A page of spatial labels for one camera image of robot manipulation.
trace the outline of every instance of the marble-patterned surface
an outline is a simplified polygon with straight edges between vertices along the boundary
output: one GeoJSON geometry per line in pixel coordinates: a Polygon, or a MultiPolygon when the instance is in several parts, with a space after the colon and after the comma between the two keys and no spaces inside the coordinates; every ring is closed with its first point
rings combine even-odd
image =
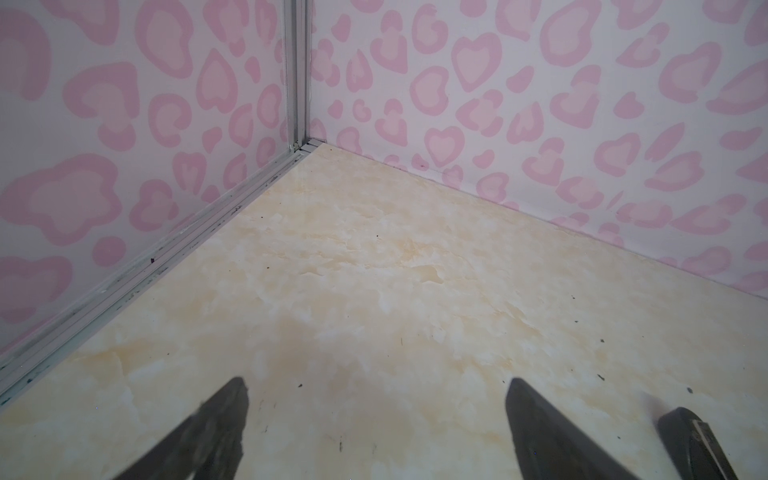
{"type": "Polygon", "coordinates": [[[242,375],[238,478],[519,478],[512,376],[641,478],[676,406],[763,478],[766,345],[768,301],[323,146],[0,415],[2,477],[109,478],[242,375]]]}

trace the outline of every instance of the metal frame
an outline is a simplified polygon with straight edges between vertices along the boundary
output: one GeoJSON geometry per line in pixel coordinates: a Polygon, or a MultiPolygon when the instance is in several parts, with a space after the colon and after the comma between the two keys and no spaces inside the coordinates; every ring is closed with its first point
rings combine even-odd
{"type": "Polygon", "coordinates": [[[320,145],[309,139],[310,2],[283,3],[289,150],[201,211],[188,227],[161,240],[148,255],[105,280],[44,329],[0,354],[0,412],[320,145]]]}

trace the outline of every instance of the metal baseboard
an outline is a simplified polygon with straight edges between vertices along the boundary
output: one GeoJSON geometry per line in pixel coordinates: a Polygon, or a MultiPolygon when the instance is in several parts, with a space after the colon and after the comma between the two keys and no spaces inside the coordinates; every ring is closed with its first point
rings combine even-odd
{"type": "Polygon", "coordinates": [[[308,154],[286,151],[0,360],[0,412],[308,154]]]}

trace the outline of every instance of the pink patterned wall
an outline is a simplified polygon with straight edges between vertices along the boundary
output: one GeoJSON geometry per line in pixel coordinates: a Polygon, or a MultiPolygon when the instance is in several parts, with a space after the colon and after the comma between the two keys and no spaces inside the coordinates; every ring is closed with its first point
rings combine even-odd
{"type": "Polygon", "coordinates": [[[317,4],[314,137],[768,296],[768,2],[317,4]]]}
{"type": "Polygon", "coordinates": [[[287,149],[280,0],[0,6],[0,352],[287,149]]]}

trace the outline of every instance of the floor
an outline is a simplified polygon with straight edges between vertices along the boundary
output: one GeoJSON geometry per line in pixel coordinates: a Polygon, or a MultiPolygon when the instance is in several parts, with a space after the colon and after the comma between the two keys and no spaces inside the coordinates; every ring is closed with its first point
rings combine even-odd
{"type": "Polygon", "coordinates": [[[232,376],[238,478],[520,478],[527,379],[641,478],[686,406],[768,471],[768,301],[324,145],[0,415],[4,478],[110,478],[232,376]]]}

